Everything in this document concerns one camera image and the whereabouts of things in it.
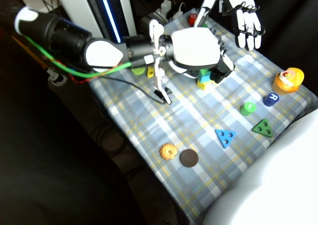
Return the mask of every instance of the blue block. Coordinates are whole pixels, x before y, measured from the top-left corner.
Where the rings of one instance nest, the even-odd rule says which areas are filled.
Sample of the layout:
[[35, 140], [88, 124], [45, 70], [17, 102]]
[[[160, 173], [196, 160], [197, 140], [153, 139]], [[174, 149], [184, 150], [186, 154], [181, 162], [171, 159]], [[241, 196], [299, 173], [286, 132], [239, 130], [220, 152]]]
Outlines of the blue block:
[[266, 97], [263, 98], [263, 103], [266, 106], [271, 107], [276, 102], [278, 102], [278, 100], [279, 100], [279, 96], [276, 93], [271, 92], [270, 94], [268, 94]]
[[210, 75], [211, 75], [210, 71], [208, 71], [205, 75], [202, 75], [202, 73], [199, 72], [198, 79], [199, 79], [200, 83], [209, 82]]
[[224, 148], [227, 148], [234, 139], [236, 132], [226, 130], [215, 130]]

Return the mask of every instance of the dark floor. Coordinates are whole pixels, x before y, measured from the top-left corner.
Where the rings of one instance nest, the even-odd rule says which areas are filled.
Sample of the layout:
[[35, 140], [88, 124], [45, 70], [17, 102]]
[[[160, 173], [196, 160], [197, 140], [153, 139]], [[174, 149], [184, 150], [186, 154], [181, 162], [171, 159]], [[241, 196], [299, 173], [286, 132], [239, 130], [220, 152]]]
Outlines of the dark floor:
[[[91, 135], [95, 127], [105, 122], [88, 84], [75, 84], [69, 80], [62, 87], [55, 87], [49, 82], [48, 87], [61, 98], [88, 134]], [[103, 138], [102, 146], [106, 150], [114, 150], [122, 142], [123, 138], [118, 132], [110, 133]], [[144, 164], [130, 146], [112, 159], [123, 174]], [[177, 225], [172, 198], [147, 166], [128, 180], [128, 184], [148, 224]]]

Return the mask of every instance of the table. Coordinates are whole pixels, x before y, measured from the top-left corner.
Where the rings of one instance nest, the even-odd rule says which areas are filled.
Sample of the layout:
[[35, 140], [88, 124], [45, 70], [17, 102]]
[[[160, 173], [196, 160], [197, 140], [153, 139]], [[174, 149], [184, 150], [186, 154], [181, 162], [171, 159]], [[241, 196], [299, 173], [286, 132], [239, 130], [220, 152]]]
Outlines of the table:
[[[194, 10], [165, 26], [165, 33], [189, 27], [187, 17]], [[159, 105], [128, 84], [95, 79], [90, 83], [97, 99], [118, 127], [147, 162], [192, 224], [199, 224], [206, 209], [251, 165], [297, 117], [318, 107], [317, 97], [304, 86], [296, 93], [280, 97], [273, 107], [262, 98], [272, 92], [274, 75], [281, 69], [256, 51], [248, 52], [235, 45], [234, 35], [209, 19], [209, 27], [222, 34], [227, 55], [236, 65], [229, 78], [202, 91], [196, 80], [175, 73], [168, 65], [165, 86], [172, 90], [169, 105]], [[135, 76], [129, 70], [113, 74], [133, 82], [153, 94], [153, 79]], [[257, 111], [242, 116], [239, 108], [254, 102]], [[274, 138], [251, 129], [266, 118]], [[216, 129], [235, 131], [236, 137], [224, 149]], [[198, 153], [199, 162], [192, 168], [181, 164], [179, 157], [164, 160], [160, 147], [172, 143], [178, 155], [185, 149]]]

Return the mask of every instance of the blue led light strip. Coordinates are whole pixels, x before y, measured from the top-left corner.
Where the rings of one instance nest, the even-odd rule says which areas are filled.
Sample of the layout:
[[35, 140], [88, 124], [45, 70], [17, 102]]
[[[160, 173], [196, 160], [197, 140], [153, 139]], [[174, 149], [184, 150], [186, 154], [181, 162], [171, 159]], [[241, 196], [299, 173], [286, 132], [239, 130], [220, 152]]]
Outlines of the blue led light strip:
[[107, 1], [107, 0], [103, 0], [103, 3], [104, 3], [104, 6], [105, 6], [105, 9], [106, 9], [106, 11], [107, 11], [107, 14], [108, 14], [108, 17], [109, 17], [111, 26], [113, 27], [113, 30], [114, 30], [114, 33], [115, 33], [117, 42], [120, 43], [121, 40], [120, 40], [120, 37], [119, 37], [119, 34], [118, 34], [118, 30], [117, 30], [117, 27], [116, 27], [116, 24], [115, 24], [113, 15], [111, 14], [108, 1]]

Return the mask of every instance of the cupcake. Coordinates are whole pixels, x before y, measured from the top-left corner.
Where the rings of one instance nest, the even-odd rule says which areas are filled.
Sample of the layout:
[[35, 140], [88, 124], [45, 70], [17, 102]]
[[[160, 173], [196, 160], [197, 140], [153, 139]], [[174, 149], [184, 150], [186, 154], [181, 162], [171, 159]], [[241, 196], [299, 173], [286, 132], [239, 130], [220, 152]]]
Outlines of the cupcake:
[[288, 68], [286, 71], [276, 75], [273, 82], [273, 89], [279, 94], [296, 92], [303, 81], [303, 71], [297, 68]]

